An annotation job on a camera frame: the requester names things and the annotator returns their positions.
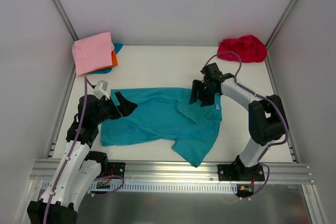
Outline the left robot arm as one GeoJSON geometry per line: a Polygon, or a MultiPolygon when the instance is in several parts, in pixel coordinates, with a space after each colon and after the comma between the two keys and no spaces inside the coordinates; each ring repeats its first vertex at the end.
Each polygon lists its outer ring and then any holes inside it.
{"type": "Polygon", "coordinates": [[[79,99],[56,172],[41,197],[27,207],[31,223],[76,223],[80,203],[92,182],[107,177],[107,154],[91,149],[98,126],[129,116],[138,107],[120,92],[115,96],[118,104],[106,95],[85,94],[79,99]]]}

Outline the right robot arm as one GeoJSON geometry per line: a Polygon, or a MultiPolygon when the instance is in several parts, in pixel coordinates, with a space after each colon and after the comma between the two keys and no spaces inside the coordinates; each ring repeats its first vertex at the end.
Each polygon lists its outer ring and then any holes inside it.
{"type": "Polygon", "coordinates": [[[216,63],[205,65],[202,80],[193,80],[189,103],[201,102],[201,106],[215,103],[215,95],[224,95],[241,105],[248,112],[250,140],[245,149],[224,170],[220,180],[248,181],[257,178],[262,169],[260,160],[270,147],[280,145],[282,137],[288,137],[288,123],[281,98],[264,96],[244,86],[231,73],[222,73],[216,63]]]}

